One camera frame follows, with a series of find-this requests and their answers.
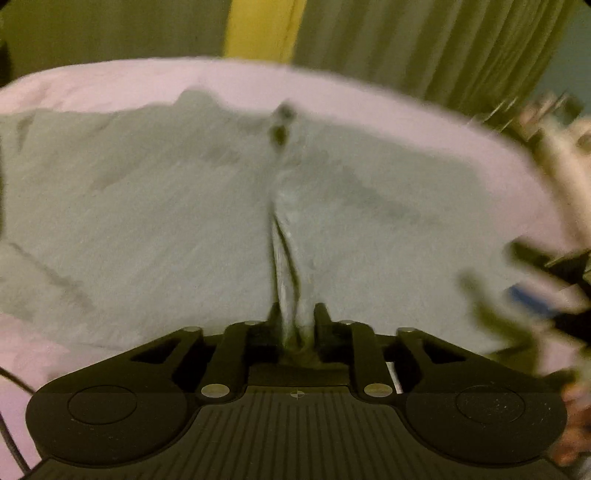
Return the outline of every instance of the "blue object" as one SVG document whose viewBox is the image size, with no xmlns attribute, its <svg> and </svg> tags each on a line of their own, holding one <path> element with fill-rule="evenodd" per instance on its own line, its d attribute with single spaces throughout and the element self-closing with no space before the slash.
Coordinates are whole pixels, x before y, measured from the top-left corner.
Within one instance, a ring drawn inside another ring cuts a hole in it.
<svg viewBox="0 0 591 480">
<path fill-rule="evenodd" d="M 513 300 L 517 303 L 521 303 L 525 308 L 539 317 L 551 319 L 558 315 L 558 312 L 550 307 L 544 300 L 536 295 L 532 295 L 526 289 L 518 285 L 510 287 L 508 293 Z"/>
</svg>

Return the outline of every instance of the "ridged surface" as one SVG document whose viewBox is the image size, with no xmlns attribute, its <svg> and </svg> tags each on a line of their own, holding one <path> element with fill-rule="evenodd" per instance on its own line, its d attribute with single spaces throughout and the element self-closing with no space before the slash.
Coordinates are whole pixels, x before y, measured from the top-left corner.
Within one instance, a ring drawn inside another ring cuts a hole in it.
<svg viewBox="0 0 591 480">
<path fill-rule="evenodd" d="M 576 4 L 308 0 L 294 62 L 471 113 L 535 85 Z"/>
<path fill-rule="evenodd" d="M 565 480 L 549 463 L 483 469 L 443 459 L 406 431 L 394 409 L 346 388 L 249 387 L 201 410 L 172 447 L 137 465 L 83 469 L 51 460 L 43 480 Z"/>
</svg>

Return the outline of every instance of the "green curtain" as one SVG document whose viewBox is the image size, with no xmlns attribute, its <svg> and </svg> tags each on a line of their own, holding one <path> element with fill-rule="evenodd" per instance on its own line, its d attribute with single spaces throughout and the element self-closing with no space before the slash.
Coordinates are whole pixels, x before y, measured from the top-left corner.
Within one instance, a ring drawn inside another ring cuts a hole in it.
<svg viewBox="0 0 591 480">
<path fill-rule="evenodd" d="M 308 0 L 294 62 L 467 114 L 526 95 L 580 0 Z"/>
<path fill-rule="evenodd" d="M 1 16 L 12 76 L 105 60 L 220 56 L 230 4 L 231 0 L 11 0 Z"/>
</svg>

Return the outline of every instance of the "curtain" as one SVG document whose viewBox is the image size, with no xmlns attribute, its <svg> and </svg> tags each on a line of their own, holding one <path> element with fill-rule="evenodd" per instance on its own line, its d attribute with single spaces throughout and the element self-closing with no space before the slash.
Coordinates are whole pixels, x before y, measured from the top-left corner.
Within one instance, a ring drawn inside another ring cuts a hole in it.
<svg viewBox="0 0 591 480">
<path fill-rule="evenodd" d="M 306 0 L 233 0 L 226 57 L 289 63 Z"/>
<path fill-rule="evenodd" d="M 307 0 L 294 63 L 472 114 L 536 84 L 579 0 Z"/>
<path fill-rule="evenodd" d="M 2 9 L 0 24 L 3 21 L 12 77 L 20 77 L 94 61 L 220 56 L 230 4 L 231 0 L 12 0 Z"/>
</svg>

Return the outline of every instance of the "yellow curtain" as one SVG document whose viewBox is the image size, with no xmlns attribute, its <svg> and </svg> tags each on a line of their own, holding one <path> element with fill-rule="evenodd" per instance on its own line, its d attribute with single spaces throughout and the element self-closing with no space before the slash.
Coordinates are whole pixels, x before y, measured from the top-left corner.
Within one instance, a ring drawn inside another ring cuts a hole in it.
<svg viewBox="0 0 591 480">
<path fill-rule="evenodd" d="M 306 0 L 232 0 L 224 56 L 290 63 Z"/>
</svg>

